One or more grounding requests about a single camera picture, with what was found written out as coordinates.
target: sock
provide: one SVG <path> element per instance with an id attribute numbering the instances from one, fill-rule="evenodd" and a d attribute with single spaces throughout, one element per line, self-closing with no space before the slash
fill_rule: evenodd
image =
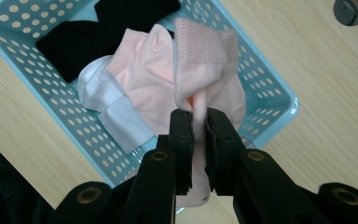
<path id="1" fill-rule="evenodd" d="M 104 56 L 81 71 L 77 82 L 79 100 L 86 108 L 102 112 L 101 124 L 130 154 L 154 135 L 115 78 L 105 70 L 111 59 L 112 56 Z"/>
<path id="2" fill-rule="evenodd" d="M 100 0 L 95 6 L 101 29 L 95 39 L 99 53 L 113 54 L 126 29 L 149 32 L 153 25 L 180 8 L 177 0 Z"/>
<path id="3" fill-rule="evenodd" d="M 150 34 L 128 29 L 106 66 L 155 135 L 169 133 L 171 112 L 177 108 L 172 49 L 172 38 L 161 25 Z"/>
<path id="4" fill-rule="evenodd" d="M 66 82 L 78 77 L 81 70 L 101 57 L 94 47 L 100 29 L 94 21 L 64 21 L 36 42 L 36 46 Z"/>
<path id="5" fill-rule="evenodd" d="M 126 96 L 114 101 L 99 118 L 127 154 L 154 136 Z"/>
<path id="6" fill-rule="evenodd" d="M 207 107 L 222 110 L 234 127 L 245 114 L 245 93 L 237 76 L 238 46 L 235 31 L 215 31 L 188 19 L 175 21 L 175 102 L 193 113 L 196 145 L 193 155 L 195 188 L 184 198 L 186 206 L 208 201 L 210 189 L 205 174 L 205 118 Z"/>

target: blue plastic basket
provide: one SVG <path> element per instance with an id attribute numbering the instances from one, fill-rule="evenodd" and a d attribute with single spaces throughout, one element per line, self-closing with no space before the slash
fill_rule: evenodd
<path id="1" fill-rule="evenodd" d="M 182 8 L 160 22 L 173 30 L 176 17 L 188 17 L 239 35 L 238 75 L 246 92 L 247 112 L 239 129 L 246 145 L 264 146 L 296 115 L 296 95 L 217 0 L 179 0 Z M 0 0 L 0 55 L 57 121 L 84 156 L 112 186 L 123 182 L 156 139 L 126 155 L 98 116 L 78 100 L 76 81 L 63 81 L 35 47 L 62 21 L 97 21 L 90 0 Z"/>

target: black fabric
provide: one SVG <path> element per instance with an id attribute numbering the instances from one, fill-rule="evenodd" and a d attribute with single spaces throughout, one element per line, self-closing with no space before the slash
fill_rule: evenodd
<path id="1" fill-rule="evenodd" d="M 95 21 L 64 21 L 36 42 L 66 82 L 77 78 L 92 61 L 104 56 L 94 47 L 100 26 Z"/>
<path id="2" fill-rule="evenodd" d="M 127 28 L 149 33 L 180 4 L 177 0 L 100 0 L 94 8 L 101 24 L 95 47 L 101 54 L 114 54 Z"/>
<path id="3" fill-rule="evenodd" d="M 0 223 L 48 223 L 53 212 L 54 209 L 0 154 Z"/>

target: laundry basket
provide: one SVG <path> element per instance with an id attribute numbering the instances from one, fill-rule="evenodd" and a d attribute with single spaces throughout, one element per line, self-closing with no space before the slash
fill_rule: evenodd
<path id="1" fill-rule="evenodd" d="M 122 152 L 96 112 L 82 106 L 76 80 L 66 83 L 35 47 L 62 21 L 97 21 L 90 0 L 0 0 L 0 55 L 41 105 L 62 127 L 95 169 L 112 186 L 123 182 L 156 139 L 130 155 Z M 297 98 L 247 34 L 217 0 L 179 0 L 179 11 L 159 23 L 173 30 L 176 17 L 188 17 L 239 35 L 238 76 L 246 93 L 246 117 L 239 134 L 246 145 L 261 148 L 296 115 Z"/>

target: wooden table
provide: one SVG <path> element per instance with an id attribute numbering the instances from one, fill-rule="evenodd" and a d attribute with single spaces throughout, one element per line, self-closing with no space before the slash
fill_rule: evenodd
<path id="1" fill-rule="evenodd" d="M 263 149 L 306 189 L 358 189 L 358 25 L 337 22 L 334 0 L 222 3 L 299 98 L 297 118 Z M 102 180 L 1 58 L 0 151 L 53 206 L 74 186 Z M 237 222 L 231 199 L 214 196 L 176 219 Z"/>

